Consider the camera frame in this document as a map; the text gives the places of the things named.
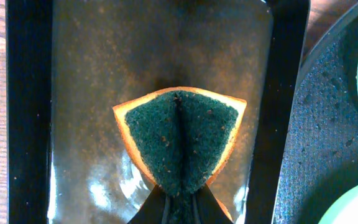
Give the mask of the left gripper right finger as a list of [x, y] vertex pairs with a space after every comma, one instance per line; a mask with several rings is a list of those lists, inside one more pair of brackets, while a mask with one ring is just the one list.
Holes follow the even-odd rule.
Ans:
[[191, 199], [195, 224], [233, 224], [207, 185], [197, 190]]

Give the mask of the orange green sponge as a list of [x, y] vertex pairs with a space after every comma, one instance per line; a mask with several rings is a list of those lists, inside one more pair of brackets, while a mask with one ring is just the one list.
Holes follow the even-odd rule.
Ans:
[[128, 155], [168, 196], [168, 223], [195, 222], [195, 193], [226, 165], [246, 106], [246, 100], [188, 86], [114, 106]]

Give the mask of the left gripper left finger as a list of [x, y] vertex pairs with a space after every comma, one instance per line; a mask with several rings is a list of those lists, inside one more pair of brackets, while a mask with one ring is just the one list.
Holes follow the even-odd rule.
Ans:
[[167, 224], [169, 213], [170, 197], [156, 185], [127, 224]]

